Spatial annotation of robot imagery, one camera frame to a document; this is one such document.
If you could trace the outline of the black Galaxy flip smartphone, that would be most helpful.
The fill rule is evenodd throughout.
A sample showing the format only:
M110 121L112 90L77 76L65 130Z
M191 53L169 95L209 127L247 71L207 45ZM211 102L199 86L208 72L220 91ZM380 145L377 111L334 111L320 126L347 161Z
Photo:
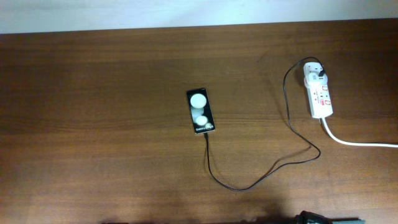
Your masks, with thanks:
M214 131L216 125L206 89L188 90L186 96L195 134Z

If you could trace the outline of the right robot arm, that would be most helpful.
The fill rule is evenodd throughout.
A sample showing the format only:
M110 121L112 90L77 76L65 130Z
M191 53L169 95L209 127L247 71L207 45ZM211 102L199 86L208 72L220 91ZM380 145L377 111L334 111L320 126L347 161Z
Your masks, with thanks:
M322 215L308 212L308 211L302 211L299 215L295 217L295 224L332 224L332 221L324 217Z

